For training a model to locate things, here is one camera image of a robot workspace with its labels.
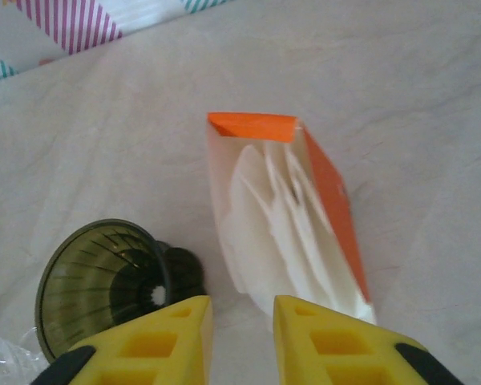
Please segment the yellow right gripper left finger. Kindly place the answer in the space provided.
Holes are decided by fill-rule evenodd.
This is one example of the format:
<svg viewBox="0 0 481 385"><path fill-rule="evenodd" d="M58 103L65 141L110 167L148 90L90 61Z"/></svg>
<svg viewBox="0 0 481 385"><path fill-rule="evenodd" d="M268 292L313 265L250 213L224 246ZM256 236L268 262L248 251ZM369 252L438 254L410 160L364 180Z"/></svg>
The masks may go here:
<svg viewBox="0 0 481 385"><path fill-rule="evenodd" d="M76 343L35 384L206 384L212 299L201 295Z"/></svg>

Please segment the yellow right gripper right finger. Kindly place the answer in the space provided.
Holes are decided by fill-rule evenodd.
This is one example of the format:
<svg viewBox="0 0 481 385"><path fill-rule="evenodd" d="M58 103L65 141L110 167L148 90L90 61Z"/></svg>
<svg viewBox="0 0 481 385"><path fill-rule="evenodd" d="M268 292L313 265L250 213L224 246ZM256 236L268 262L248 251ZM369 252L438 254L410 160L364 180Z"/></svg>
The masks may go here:
<svg viewBox="0 0 481 385"><path fill-rule="evenodd" d="M300 298L275 297L273 337L284 385L460 382L412 338Z"/></svg>

